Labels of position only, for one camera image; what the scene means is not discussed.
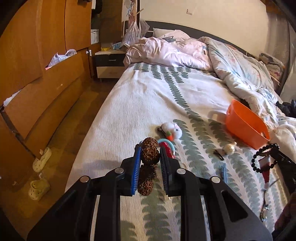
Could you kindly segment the orange plastic basket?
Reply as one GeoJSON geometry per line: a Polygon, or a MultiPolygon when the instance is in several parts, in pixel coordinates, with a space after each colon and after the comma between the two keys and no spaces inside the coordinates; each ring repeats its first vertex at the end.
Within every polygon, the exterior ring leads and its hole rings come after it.
{"type": "Polygon", "coordinates": [[[236,99],[232,99],[225,118],[227,130],[248,146],[258,150],[270,141],[263,120],[236,99]]]}

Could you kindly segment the floral duvet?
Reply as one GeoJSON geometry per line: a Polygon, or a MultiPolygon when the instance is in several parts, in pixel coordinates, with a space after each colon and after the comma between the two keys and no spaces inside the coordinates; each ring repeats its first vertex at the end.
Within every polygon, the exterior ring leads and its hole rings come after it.
{"type": "Polygon", "coordinates": [[[245,100],[250,109],[267,126],[272,143],[295,159],[295,118],[287,117],[277,106],[280,97],[266,66],[254,58],[209,37],[200,37],[208,46],[209,57],[215,73],[229,90],[245,100]]]}

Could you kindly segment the wooden wardrobe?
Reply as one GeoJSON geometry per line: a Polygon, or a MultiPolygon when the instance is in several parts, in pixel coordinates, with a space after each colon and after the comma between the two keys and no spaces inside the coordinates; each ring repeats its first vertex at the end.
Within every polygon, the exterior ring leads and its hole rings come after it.
{"type": "Polygon", "coordinates": [[[1,1],[1,190],[27,182],[90,82],[91,1],[1,1]],[[46,70],[52,57],[77,54],[46,70]]]}

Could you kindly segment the nightstand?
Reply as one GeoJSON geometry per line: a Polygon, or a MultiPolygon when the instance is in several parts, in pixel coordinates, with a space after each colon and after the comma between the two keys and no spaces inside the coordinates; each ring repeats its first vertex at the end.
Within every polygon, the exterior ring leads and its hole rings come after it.
{"type": "Polygon", "coordinates": [[[98,79],[119,79],[125,71],[125,51],[99,51],[94,55],[95,70],[98,79]]]}

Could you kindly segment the santa hat hair clip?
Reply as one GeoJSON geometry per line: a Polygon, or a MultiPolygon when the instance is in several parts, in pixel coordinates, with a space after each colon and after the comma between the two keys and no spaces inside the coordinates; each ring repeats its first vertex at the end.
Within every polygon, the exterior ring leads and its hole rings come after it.
{"type": "Polygon", "coordinates": [[[270,176],[270,156],[266,156],[259,160],[259,168],[264,179],[264,188],[268,187],[270,176]]]}

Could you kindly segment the white croc shoe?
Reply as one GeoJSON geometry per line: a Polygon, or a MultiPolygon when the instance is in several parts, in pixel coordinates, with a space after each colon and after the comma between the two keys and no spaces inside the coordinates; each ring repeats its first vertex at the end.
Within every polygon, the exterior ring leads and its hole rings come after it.
{"type": "Polygon", "coordinates": [[[43,152],[43,155],[41,156],[41,158],[36,158],[33,162],[33,170],[36,173],[40,173],[44,166],[46,165],[46,163],[48,162],[48,160],[50,159],[50,157],[52,156],[52,151],[49,147],[46,147],[46,149],[43,152]]]}
{"type": "Polygon", "coordinates": [[[32,200],[39,201],[50,190],[49,182],[42,178],[30,182],[29,197],[32,200]]]}

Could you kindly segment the red berry hair clip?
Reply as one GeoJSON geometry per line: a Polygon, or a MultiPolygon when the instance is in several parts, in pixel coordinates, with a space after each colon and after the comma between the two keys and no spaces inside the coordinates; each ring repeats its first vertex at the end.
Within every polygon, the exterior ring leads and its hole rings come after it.
{"type": "Polygon", "coordinates": [[[165,148],[166,155],[169,158],[174,158],[175,148],[174,148],[173,144],[170,141],[167,140],[167,141],[164,141],[164,142],[160,142],[159,146],[165,148]]]}

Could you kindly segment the hanging plastic bag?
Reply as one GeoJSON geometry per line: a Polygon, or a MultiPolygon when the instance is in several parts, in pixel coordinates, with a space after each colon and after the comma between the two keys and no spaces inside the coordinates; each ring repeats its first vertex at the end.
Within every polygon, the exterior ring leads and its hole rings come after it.
{"type": "Polygon", "coordinates": [[[124,46],[128,48],[129,46],[136,44],[140,38],[145,36],[149,28],[150,26],[144,20],[140,20],[139,25],[136,21],[133,21],[128,27],[126,34],[121,41],[120,48],[124,46]]]}

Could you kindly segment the white croc shoe near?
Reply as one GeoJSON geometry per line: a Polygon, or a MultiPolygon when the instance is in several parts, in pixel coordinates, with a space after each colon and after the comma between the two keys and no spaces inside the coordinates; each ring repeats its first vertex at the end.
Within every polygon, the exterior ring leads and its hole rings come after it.
{"type": "Polygon", "coordinates": [[[32,200],[39,201],[50,190],[49,182],[42,178],[30,182],[29,197],[32,200]]]}

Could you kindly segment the white bunny carrot hair clip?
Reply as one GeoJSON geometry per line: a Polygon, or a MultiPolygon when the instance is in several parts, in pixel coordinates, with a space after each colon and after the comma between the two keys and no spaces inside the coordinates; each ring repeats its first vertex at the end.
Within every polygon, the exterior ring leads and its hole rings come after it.
{"type": "Polygon", "coordinates": [[[172,122],[163,123],[158,127],[158,131],[162,132],[170,141],[179,140],[183,135],[181,128],[172,122]]]}

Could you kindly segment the pearl hair clip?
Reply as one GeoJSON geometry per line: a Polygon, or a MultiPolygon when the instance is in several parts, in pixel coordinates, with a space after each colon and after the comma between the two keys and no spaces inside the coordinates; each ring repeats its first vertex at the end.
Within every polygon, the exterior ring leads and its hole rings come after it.
{"type": "Polygon", "coordinates": [[[236,142],[225,144],[222,149],[214,150],[213,154],[217,156],[220,160],[224,161],[225,156],[234,154],[236,146],[237,146],[236,142]]]}

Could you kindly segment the blue metal hair clip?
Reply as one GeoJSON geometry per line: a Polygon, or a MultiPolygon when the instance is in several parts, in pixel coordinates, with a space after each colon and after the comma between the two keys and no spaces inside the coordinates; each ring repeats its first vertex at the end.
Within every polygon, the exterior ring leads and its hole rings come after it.
{"type": "Polygon", "coordinates": [[[226,163],[223,163],[222,166],[221,166],[221,176],[222,176],[223,182],[227,184],[228,183],[228,178],[227,178],[227,166],[226,166],[226,163]]]}

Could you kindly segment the plastic bag in drawer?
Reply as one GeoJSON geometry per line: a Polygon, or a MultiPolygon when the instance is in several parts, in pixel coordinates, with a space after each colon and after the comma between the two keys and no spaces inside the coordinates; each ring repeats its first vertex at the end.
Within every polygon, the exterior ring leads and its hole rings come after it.
{"type": "Polygon", "coordinates": [[[60,63],[60,62],[62,62],[62,61],[64,61],[64,60],[66,60],[67,58],[69,58],[69,57],[71,57],[71,56],[73,56],[73,55],[76,55],[76,54],[77,54],[77,52],[76,52],[75,49],[70,49],[70,50],[68,50],[65,54],[61,54],[61,55],[58,54],[58,53],[56,53],[56,54],[52,57],[50,63],[46,66],[46,70],[48,70],[49,68],[51,68],[51,67],[57,65],[58,63],[60,63]]]}

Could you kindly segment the white croc shoe far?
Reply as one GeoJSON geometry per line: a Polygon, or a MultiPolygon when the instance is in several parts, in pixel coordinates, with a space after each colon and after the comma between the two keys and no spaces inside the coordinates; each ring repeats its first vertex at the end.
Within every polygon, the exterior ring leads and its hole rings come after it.
{"type": "Polygon", "coordinates": [[[46,163],[48,162],[48,160],[50,159],[50,157],[52,156],[52,151],[49,147],[46,147],[46,149],[43,152],[43,155],[41,156],[41,158],[36,158],[33,162],[33,170],[36,173],[40,173],[44,166],[46,165],[46,163]]]}

